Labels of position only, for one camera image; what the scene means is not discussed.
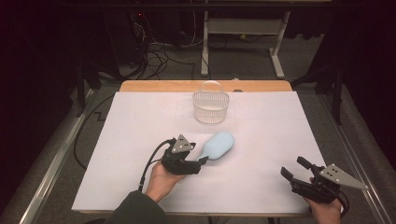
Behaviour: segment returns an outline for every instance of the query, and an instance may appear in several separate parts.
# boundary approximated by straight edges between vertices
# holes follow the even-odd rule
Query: sleeve
[[[139,190],[128,194],[105,224],[166,224],[165,212]]]

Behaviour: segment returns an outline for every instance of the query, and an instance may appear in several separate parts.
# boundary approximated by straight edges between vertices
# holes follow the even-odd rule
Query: metal stand
[[[269,53],[279,79],[285,78],[277,56],[288,25],[290,12],[285,12],[283,20],[244,20],[244,19],[209,19],[208,12],[204,18],[204,46],[202,50],[201,76],[209,74],[208,34],[246,34],[246,35],[277,35],[276,45]]]

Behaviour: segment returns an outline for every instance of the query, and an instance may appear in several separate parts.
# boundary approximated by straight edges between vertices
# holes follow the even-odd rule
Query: white table surface
[[[197,145],[195,160],[214,134],[229,132],[233,148],[181,180],[160,206],[168,214],[224,216],[304,216],[307,204],[291,192],[281,174],[309,181],[296,162],[303,156],[325,165],[298,95],[288,92],[228,92],[226,120],[205,125],[193,116],[192,92],[118,92],[106,118],[73,210],[116,209],[138,183],[153,150],[181,133]],[[155,159],[163,155],[163,146]],[[150,169],[144,190],[149,183]]]

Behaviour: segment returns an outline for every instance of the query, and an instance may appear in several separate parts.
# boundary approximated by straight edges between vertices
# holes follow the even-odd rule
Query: blue sponge
[[[217,133],[204,144],[204,149],[199,158],[208,156],[210,160],[215,161],[221,158],[232,147],[233,136],[230,133]]]

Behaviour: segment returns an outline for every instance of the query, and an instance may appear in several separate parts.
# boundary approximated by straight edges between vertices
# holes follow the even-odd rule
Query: human hand
[[[331,203],[315,203],[304,198],[312,209],[312,215],[318,224],[340,224],[341,223],[341,203],[334,199]]]
[[[165,167],[163,167],[163,164],[158,161],[154,167],[152,167],[146,195],[154,202],[158,203],[163,197],[168,195],[175,184],[184,177],[186,176],[169,173]]]

